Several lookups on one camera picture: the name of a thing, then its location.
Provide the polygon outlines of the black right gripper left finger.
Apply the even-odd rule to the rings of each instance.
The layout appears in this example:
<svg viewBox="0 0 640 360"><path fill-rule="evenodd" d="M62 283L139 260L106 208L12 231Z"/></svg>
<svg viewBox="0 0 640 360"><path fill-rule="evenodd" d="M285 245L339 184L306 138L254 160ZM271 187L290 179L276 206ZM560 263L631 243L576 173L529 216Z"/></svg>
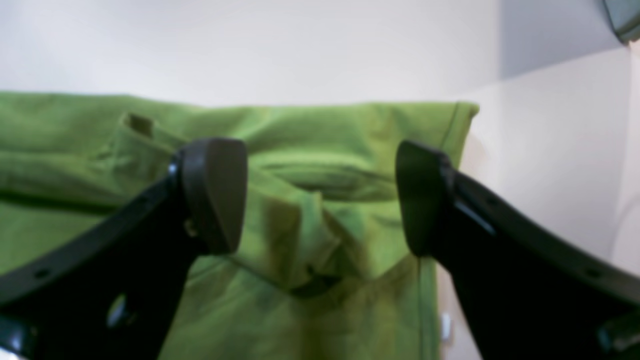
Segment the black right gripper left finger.
<svg viewBox="0 0 640 360"><path fill-rule="evenodd" d="M238 250L248 159L239 139L197 139L115 214L3 275L1 358L155 360L194 261Z"/></svg>

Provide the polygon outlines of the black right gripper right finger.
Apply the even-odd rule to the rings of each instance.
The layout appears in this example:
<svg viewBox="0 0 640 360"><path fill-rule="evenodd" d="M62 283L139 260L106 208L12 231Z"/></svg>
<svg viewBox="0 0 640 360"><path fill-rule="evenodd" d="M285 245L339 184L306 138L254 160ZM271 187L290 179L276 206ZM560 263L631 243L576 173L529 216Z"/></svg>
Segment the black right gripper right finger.
<svg viewBox="0 0 640 360"><path fill-rule="evenodd" d="M446 153L403 141L407 246L448 271L484 360L637 360L640 283L537 225Z"/></svg>

